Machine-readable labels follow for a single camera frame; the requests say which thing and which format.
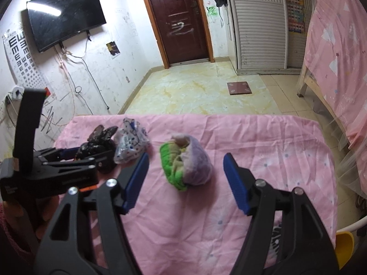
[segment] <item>clear plastic bag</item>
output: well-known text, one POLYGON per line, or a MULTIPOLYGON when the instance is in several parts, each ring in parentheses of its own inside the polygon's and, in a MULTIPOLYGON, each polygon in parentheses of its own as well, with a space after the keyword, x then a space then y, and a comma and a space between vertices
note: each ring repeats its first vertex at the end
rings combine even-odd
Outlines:
POLYGON ((123 127, 119 128, 113 138, 116 143, 114 161, 127 163, 144 153, 150 143, 144 127, 135 119, 125 118, 123 127))

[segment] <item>yellow plastic container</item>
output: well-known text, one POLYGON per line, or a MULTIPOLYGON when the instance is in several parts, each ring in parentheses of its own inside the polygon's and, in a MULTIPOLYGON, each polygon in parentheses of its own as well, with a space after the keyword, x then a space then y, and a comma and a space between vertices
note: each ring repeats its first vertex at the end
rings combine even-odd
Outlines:
POLYGON ((351 232, 337 232, 335 244, 335 254, 340 270, 352 257, 354 237, 351 232))

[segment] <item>white louvered wardrobe door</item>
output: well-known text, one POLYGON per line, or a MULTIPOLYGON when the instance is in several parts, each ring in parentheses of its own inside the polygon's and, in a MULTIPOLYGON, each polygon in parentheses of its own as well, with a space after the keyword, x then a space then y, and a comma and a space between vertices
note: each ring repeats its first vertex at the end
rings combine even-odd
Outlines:
POLYGON ((287 68, 284 0, 234 0, 234 4, 241 46, 239 68, 287 68))

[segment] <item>tile floor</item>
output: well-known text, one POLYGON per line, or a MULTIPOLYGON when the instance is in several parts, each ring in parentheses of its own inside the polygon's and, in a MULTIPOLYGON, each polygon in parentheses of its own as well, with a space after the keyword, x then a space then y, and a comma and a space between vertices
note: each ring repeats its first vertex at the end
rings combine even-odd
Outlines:
MULTIPOLYGON (((295 115, 320 123, 335 165, 345 156, 330 134, 330 120, 315 114, 317 97, 307 89, 296 95, 298 75, 236 75, 230 62, 201 63, 154 72, 127 109, 127 114, 275 114, 295 115), (232 95, 227 82, 247 81, 252 94, 232 95)), ((338 229, 359 219, 356 195, 337 183, 338 229)))

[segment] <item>television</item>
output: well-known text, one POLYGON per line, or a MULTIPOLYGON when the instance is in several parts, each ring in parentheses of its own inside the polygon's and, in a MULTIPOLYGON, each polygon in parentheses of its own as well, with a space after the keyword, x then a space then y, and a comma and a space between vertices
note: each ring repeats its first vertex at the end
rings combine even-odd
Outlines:
POLYGON ((100 0, 30 0, 27 10, 39 52, 106 23, 100 0))

